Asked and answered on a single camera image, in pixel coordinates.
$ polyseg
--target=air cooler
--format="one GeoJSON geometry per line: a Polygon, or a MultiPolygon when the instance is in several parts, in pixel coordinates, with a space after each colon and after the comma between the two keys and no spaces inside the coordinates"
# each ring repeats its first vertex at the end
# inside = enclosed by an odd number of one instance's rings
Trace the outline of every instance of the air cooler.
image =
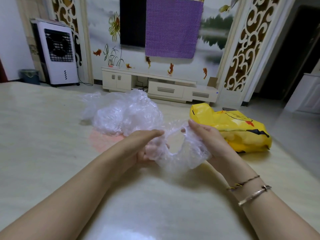
{"type": "Polygon", "coordinates": [[[31,25],[46,83],[79,85],[71,28],[43,19],[32,19],[31,25]]]}

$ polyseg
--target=forearm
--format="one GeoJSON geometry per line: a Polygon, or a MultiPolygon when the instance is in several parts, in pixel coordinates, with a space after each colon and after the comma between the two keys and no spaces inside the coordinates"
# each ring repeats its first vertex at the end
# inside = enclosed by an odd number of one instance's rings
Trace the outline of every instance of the forearm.
{"type": "Polygon", "coordinates": [[[0,232],[0,239],[76,239],[121,170],[108,151],[0,232]]]}
{"type": "MultiPolygon", "coordinates": [[[[209,163],[220,172],[230,186],[245,182],[257,173],[235,153],[226,158],[211,159],[209,163]]],[[[262,189],[266,183],[256,178],[232,194],[238,201],[262,189]]],[[[320,234],[288,207],[272,190],[243,205],[243,210],[259,239],[320,239],[320,234]]]]}

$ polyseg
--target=tv stand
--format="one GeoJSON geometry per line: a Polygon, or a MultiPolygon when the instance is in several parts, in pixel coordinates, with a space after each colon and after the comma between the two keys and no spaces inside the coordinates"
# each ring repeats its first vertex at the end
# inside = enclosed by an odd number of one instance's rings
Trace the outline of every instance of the tv stand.
{"type": "Polygon", "coordinates": [[[216,102],[218,90],[214,87],[197,85],[189,81],[164,74],[154,75],[134,68],[102,67],[102,87],[110,92],[127,92],[136,87],[137,77],[147,77],[148,97],[160,100],[186,103],[200,100],[216,102]]]}

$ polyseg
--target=yellow plastic bag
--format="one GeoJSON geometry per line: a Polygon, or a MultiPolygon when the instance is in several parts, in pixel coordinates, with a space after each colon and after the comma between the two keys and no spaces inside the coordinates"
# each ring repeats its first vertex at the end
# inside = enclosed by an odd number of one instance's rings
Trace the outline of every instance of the yellow plastic bag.
{"type": "Polygon", "coordinates": [[[199,124],[217,128],[238,153],[261,152],[271,147],[272,139],[264,124],[237,110],[214,112],[208,104],[194,104],[190,109],[190,118],[199,124]]]}

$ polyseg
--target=television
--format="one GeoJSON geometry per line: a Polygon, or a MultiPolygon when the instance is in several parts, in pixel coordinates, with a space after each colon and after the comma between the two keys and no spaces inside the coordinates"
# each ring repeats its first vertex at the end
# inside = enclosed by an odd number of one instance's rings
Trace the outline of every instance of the television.
{"type": "Polygon", "coordinates": [[[120,44],[146,46],[147,0],[120,0],[120,44]]]}

